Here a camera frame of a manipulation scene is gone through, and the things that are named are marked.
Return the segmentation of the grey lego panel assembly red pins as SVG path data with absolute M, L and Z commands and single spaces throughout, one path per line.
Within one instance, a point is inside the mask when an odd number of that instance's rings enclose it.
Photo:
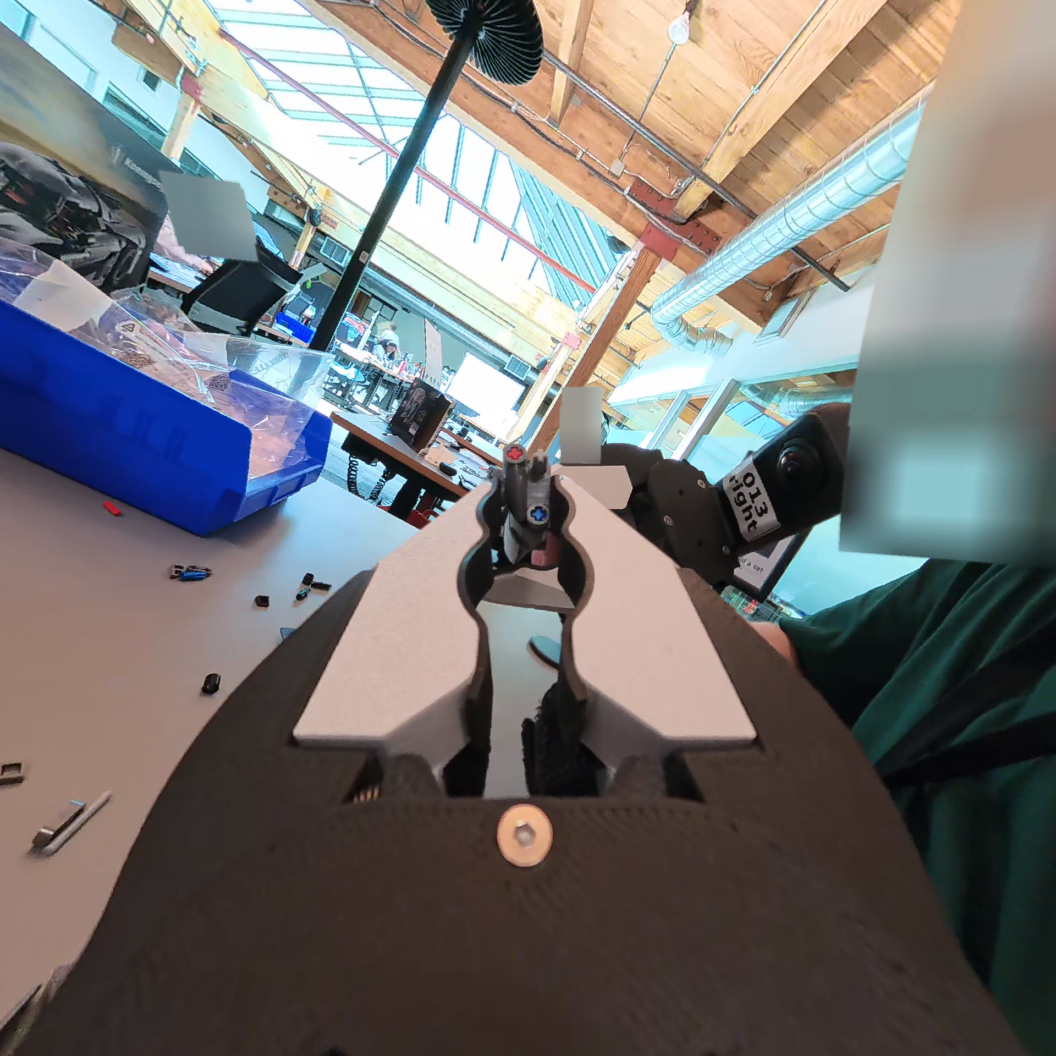
M 499 479 L 503 517 L 498 552 L 514 568 L 539 573 L 557 570 L 562 538 L 552 517 L 552 469 L 545 453 L 530 453 L 522 441 L 504 449 Z

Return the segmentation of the black finned round lamp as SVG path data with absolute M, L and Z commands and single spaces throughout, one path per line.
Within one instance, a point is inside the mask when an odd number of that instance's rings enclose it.
M 544 35 L 532 1 L 427 1 L 453 42 L 466 45 L 472 62 L 499 84 L 532 81 L 544 58 Z

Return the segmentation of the person's green shirt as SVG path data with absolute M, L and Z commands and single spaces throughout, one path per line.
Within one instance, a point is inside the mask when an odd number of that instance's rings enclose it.
M 929 560 L 777 623 L 1024 1049 L 1055 1049 L 1054 570 Z

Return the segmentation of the small dark printed box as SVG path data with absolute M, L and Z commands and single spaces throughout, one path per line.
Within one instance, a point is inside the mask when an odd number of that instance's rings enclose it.
M 417 378 L 389 418 L 389 435 L 421 454 L 435 441 L 453 408 L 454 401 L 440 389 Z

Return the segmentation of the blue plastic bin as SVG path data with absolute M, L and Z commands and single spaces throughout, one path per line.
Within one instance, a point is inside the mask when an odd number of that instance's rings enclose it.
M 251 471 L 249 426 L 2 304 L 2 449 L 211 535 L 316 480 L 329 419 L 291 402 L 293 444 Z

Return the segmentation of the black office chair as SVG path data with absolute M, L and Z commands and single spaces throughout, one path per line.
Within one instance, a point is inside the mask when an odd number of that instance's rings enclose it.
M 249 338 L 302 279 L 284 258 L 256 238 L 251 260 L 228 258 L 181 300 L 181 309 L 199 329 Z

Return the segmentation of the person's right forearm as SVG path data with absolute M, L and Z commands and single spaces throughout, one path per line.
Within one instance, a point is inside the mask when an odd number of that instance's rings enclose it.
M 778 653 L 790 667 L 802 674 L 802 663 L 798 650 L 791 637 L 777 622 L 771 621 L 750 621 L 748 627 L 756 631 L 759 637 L 776 653 Z

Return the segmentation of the white board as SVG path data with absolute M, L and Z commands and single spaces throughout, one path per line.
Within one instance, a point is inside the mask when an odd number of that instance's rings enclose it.
M 467 354 L 444 391 L 478 425 L 497 430 L 515 418 L 525 390 L 518 379 Z

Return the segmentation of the white bar grey lego piece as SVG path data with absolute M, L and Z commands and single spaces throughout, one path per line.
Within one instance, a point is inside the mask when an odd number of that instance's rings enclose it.
M 84 825 L 92 821 L 112 799 L 112 791 L 103 791 L 97 799 L 83 802 L 71 799 L 46 824 L 37 828 L 31 840 L 29 853 L 33 856 L 52 856 L 58 852 Z

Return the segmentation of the black framed sign stand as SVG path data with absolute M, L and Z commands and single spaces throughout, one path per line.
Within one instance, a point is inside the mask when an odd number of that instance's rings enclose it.
M 767 601 L 811 532 L 809 527 L 795 535 L 780 538 L 746 552 L 738 558 L 729 586 L 752 600 Z

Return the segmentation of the silver ventilation duct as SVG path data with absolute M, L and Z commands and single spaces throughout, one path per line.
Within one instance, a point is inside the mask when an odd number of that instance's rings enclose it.
M 925 106 L 924 95 L 906 103 L 657 297 L 654 328 L 673 347 L 723 355 L 727 336 L 689 324 L 685 315 L 901 183 Z

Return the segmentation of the white wall vent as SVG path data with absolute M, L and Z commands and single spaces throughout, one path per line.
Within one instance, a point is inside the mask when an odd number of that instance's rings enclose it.
M 780 306 L 772 313 L 766 325 L 755 337 L 756 344 L 768 344 L 780 340 L 788 329 L 799 318 L 802 310 L 809 303 L 812 297 L 811 291 L 803 293 L 795 298 L 788 298 Z

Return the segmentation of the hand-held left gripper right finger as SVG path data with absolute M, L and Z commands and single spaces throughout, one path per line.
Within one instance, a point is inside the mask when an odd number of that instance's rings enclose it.
M 562 499 L 563 625 L 553 723 L 574 766 L 563 790 L 600 791 L 627 760 L 741 751 L 757 731 L 675 562 L 580 483 Z

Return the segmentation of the dark printed lego set box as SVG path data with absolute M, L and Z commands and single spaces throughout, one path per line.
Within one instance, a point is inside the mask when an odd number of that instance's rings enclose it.
M 46 57 L 1 29 L 2 235 L 103 293 L 142 285 L 178 167 Z

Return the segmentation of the brown wooden desk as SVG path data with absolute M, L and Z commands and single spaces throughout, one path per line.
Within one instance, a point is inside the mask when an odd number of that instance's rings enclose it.
M 422 527 L 442 512 L 445 504 L 463 499 L 478 486 L 490 482 L 495 463 L 483 458 L 470 445 L 446 435 L 435 439 L 422 453 L 397 437 L 386 421 L 369 412 L 331 411 L 332 423 L 345 430 L 342 450 L 350 460 L 380 465 L 386 480 L 400 477 L 403 485 L 386 509 L 390 515 Z

